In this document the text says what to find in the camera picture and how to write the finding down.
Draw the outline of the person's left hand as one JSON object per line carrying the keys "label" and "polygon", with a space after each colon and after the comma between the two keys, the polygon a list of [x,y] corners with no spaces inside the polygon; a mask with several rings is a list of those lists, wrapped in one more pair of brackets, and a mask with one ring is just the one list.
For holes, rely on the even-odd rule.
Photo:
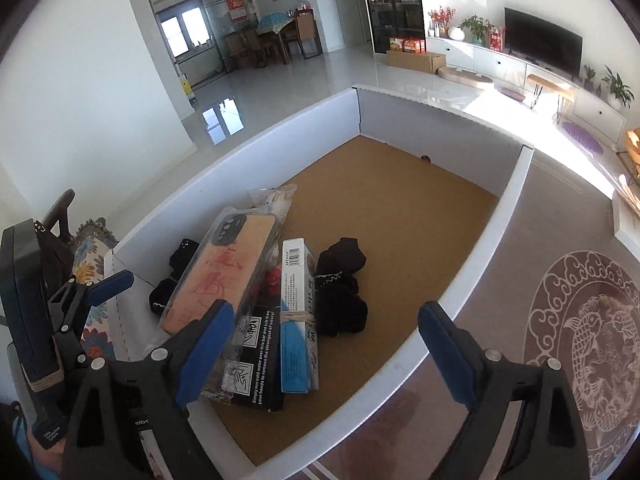
{"label": "person's left hand", "polygon": [[63,467],[63,455],[65,452],[66,439],[62,438],[50,448],[44,448],[32,434],[32,430],[27,428],[27,439],[35,461],[44,469],[60,474]]}

